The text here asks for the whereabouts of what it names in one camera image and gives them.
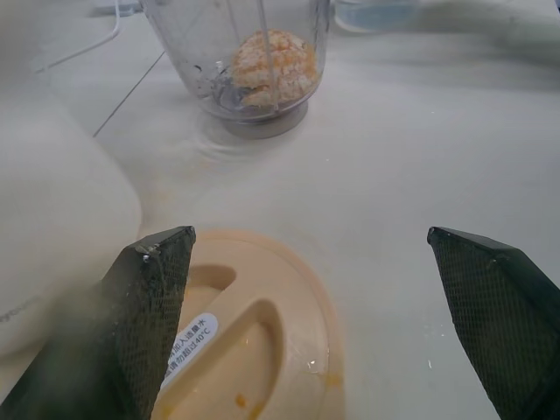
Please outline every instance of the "white cord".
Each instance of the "white cord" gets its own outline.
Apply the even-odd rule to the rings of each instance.
[[[81,48],[78,51],[72,52],[71,54],[68,54],[68,55],[65,55],[64,57],[60,57],[59,59],[56,59],[52,63],[44,65],[42,68],[37,70],[35,73],[44,72],[44,71],[48,70],[49,68],[53,68],[53,67],[55,67],[59,64],[64,63],[65,61],[73,59],[74,57],[78,57],[79,55],[87,53],[87,52],[97,48],[98,46],[102,46],[103,44],[107,44],[111,39],[116,38],[116,36],[119,33],[121,33],[121,8],[119,7],[119,2],[120,2],[120,0],[115,0],[115,27],[113,28],[113,31],[109,35],[107,35],[103,39],[100,39],[99,41],[93,43],[92,45],[86,46],[85,48]]]

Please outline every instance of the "black mesh gripper pad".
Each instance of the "black mesh gripper pad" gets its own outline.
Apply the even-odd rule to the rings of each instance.
[[[0,420],[149,420],[185,295],[192,227],[125,248],[73,296],[0,406]]]
[[[560,290],[519,249],[428,234],[458,338],[502,420],[560,420]]]

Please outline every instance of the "blender cup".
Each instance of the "blender cup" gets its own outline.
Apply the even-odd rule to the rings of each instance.
[[[242,137],[301,121],[325,66],[329,0],[141,0],[200,106]]]

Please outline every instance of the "white label sticker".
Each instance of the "white label sticker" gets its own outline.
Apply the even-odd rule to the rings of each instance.
[[[161,384],[163,389],[173,378],[185,368],[206,344],[218,332],[218,319],[211,313],[201,313],[181,331],[171,349],[167,362],[167,372]]]

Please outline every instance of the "beige plastic lid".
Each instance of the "beige plastic lid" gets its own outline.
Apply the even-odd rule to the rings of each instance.
[[[320,281],[256,234],[198,235],[152,420],[342,420],[339,327]]]

